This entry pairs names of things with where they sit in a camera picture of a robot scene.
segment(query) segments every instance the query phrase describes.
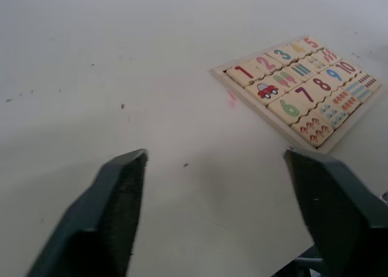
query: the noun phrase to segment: blue number 9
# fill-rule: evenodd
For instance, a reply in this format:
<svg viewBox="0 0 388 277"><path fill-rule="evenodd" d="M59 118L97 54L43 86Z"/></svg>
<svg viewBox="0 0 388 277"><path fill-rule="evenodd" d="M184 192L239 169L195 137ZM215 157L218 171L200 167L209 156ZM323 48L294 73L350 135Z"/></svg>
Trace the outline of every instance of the blue number 9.
<svg viewBox="0 0 388 277"><path fill-rule="evenodd" d="M289 54L287 54L287 53L284 53L284 52L282 52L281 50L274 50L273 51L275 54L277 54L277 55L282 55L283 57L283 59L285 59L285 60L289 60L289 59L291 59L291 56L289 55Z"/></svg>
<svg viewBox="0 0 388 277"><path fill-rule="evenodd" d="M327 69L326 73L328 75L330 75L331 77L337 78L338 80L342 81L342 78L340 77L340 75L336 71L334 71L332 69Z"/></svg>

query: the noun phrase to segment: pink number 2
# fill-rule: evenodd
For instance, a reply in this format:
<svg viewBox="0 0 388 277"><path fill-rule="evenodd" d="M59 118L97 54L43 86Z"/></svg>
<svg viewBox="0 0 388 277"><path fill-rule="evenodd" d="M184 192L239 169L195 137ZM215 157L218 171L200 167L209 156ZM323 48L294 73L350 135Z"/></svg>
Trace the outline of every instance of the pink number 2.
<svg viewBox="0 0 388 277"><path fill-rule="evenodd" d="M303 92L310 102L314 102L314 100L311 98L311 96L307 93L307 91L303 87L299 87L298 89L295 89L295 92L297 93Z"/></svg>
<svg viewBox="0 0 388 277"><path fill-rule="evenodd" d="M270 64L270 62L268 62L268 60L266 58L263 58L263 57L257 57L256 58L256 61L260 64L264 63L266 65L266 68L268 70L271 70L273 68L276 68L276 65L273 65L273 64Z"/></svg>

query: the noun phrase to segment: red car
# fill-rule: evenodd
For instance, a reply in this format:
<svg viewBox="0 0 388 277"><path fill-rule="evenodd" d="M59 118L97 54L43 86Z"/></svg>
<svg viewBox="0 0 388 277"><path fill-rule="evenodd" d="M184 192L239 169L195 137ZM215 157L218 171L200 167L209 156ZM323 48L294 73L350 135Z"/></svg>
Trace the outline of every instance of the red car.
<svg viewBox="0 0 388 277"><path fill-rule="evenodd" d="M264 99L264 98L270 99L271 94L276 95L278 94L278 90L279 90L279 88L273 85L268 86L267 84L263 84L263 83L260 83L259 85L257 85L257 89L259 90L257 95L260 96L261 99Z"/></svg>

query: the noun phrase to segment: number 7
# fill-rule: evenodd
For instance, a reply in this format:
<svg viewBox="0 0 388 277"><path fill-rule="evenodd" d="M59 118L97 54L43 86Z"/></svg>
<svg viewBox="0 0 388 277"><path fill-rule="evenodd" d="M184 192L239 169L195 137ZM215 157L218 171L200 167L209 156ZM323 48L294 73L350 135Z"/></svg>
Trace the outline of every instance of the number 7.
<svg viewBox="0 0 388 277"><path fill-rule="evenodd" d="M297 93L303 92L310 102L314 102L314 100L311 98L311 96L307 93L307 91L303 87L299 87L298 89L295 89L295 92Z"/></svg>

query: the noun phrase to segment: blue number 3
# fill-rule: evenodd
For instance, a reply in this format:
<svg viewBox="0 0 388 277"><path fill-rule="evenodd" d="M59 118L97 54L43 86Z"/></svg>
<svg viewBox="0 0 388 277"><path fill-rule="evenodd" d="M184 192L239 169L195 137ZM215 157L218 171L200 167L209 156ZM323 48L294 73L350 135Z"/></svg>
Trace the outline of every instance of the blue number 3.
<svg viewBox="0 0 388 277"><path fill-rule="evenodd" d="M291 59L291 56L289 55L289 54L287 54L287 53L284 53L284 52L282 52L281 50L274 50L273 51L275 54L277 54L277 55L282 55L283 57L283 59L285 59L285 60L289 60L289 59Z"/></svg>

